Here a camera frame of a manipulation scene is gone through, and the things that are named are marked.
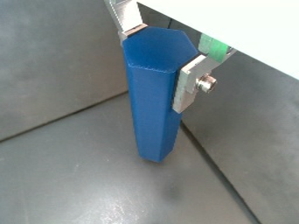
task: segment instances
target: blue object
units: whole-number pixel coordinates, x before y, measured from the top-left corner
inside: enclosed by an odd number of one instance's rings
[[[181,114],[172,110],[177,70],[197,54],[183,31],[147,27],[123,42],[135,139],[141,158],[173,149]]]

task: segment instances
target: blue hexagonal block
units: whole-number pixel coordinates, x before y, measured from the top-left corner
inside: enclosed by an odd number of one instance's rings
[[[172,110],[177,71],[197,50],[183,31],[157,27],[143,29],[123,47],[139,155],[160,162],[173,149],[181,120]]]

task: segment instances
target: green tape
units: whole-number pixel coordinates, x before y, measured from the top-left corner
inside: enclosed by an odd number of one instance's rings
[[[228,45],[223,44],[208,35],[201,34],[199,50],[201,53],[207,53],[208,57],[220,63],[227,55]]]

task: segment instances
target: metal bracket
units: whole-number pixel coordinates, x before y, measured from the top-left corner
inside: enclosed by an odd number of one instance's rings
[[[135,0],[105,0],[109,14],[113,18],[120,44],[129,35],[147,27],[143,23]]]
[[[221,63],[235,52],[235,49],[228,51]],[[216,80],[209,76],[209,74],[211,70],[221,63],[211,59],[208,56],[200,55],[181,68],[172,100],[172,109],[177,113],[181,113],[189,107],[199,89],[205,93],[213,89]]]

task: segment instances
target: metal plate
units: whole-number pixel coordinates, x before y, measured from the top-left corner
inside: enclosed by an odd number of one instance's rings
[[[0,144],[0,223],[248,224],[189,139],[136,152],[128,97]]]

